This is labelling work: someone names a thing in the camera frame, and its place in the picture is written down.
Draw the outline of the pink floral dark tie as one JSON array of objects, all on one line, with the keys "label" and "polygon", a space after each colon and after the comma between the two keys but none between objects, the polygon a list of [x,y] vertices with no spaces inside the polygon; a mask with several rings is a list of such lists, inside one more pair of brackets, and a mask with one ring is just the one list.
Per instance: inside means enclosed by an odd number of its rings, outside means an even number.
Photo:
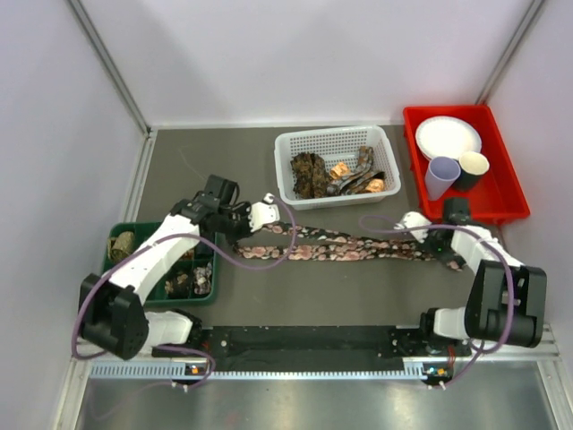
[{"label": "pink floral dark tie", "polygon": [[286,245],[240,245],[232,244],[233,251],[254,260],[278,260],[286,256],[291,261],[358,262],[377,259],[403,261],[439,261],[446,268],[461,271],[466,266],[464,258],[454,252],[432,253],[430,248],[417,240],[404,238],[376,239],[367,236],[352,236],[336,230],[298,226],[292,228],[278,221],[262,228],[280,236],[296,233],[298,238],[309,239],[310,245],[295,245],[289,250]]}]

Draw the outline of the white plastic basket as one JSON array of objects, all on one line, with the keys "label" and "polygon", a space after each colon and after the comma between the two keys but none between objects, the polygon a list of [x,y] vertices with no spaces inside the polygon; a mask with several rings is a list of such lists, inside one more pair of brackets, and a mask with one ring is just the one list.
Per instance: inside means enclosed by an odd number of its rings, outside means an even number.
[{"label": "white plastic basket", "polygon": [[[303,152],[314,153],[331,170],[343,162],[349,168],[358,166],[359,150],[373,149],[372,169],[384,173],[384,189],[379,193],[303,198],[295,192],[295,173],[291,160]],[[377,125],[347,126],[283,133],[275,140],[275,167],[280,198],[298,211],[334,208],[353,204],[380,202],[398,193],[401,178],[388,136]]]}]

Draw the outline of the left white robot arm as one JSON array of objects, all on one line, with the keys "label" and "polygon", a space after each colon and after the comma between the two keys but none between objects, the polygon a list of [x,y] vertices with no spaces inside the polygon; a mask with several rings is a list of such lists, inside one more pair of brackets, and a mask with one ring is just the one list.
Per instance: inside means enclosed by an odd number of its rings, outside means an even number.
[{"label": "left white robot arm", "polygon": [[203,190],[182,199],[136,251],[103,275],[90,274],[80,288],[72,340],[86,340],[103,353],[124,360],[144,349],[174,345],[182,354],[197,353],[203,335],[198,321],[182,311],[147,312],[144,304],[175,263],[217,233],[248,237],[250,205],[237,202],[238,183],[211,175]]}]

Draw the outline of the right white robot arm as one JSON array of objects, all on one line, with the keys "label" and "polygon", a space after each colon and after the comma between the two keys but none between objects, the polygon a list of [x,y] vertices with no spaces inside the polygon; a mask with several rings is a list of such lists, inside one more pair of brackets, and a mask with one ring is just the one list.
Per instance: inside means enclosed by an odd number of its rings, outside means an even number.
[{"label": "right white robot arm", "polygon": [[444,201],[442,223],[423,233],[422,246],[447,267],[467,267],[475,275],[466,305],[422,313],[417,340],[424,352],[439,354],[451,339],[537,347],[547,275],[511,257],[488,228],[472,219],[467,199]]}]

